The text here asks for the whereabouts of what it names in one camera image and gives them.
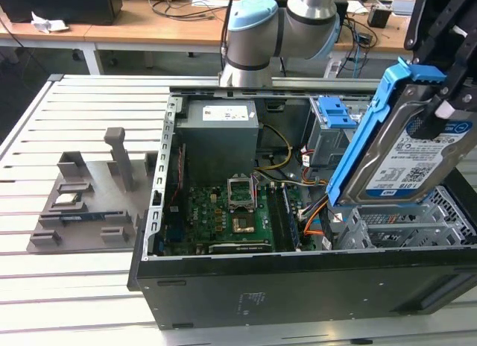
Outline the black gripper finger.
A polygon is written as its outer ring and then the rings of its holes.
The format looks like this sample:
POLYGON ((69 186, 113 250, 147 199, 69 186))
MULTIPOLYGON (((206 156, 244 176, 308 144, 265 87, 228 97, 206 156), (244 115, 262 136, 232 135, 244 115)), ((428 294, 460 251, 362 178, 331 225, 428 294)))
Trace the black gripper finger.
POLYGON ((466 23, 462 30, 467 33, 464 38, 449 23, 435 23, 414 53, 420 63, 433 65, 446 74, 442 86, 417 115, 417 129, 411 133, 414 138, 434 139, 443 132, 449 119, 436 112, 444 102, 457 111, 476 111, 476 24, 466 23))
POLYGON ((413 58, 418 57, 420 48, 431 48, 429 53, 419 57, 419 64, 443 68, 443 52, 438 48, 437 43, 431 45, 425 44, 425 41, 430 37, 430 28, 448 3, 449 0, 415 0, 404 40, 404 48, 406 51, 412 52, 413 58))

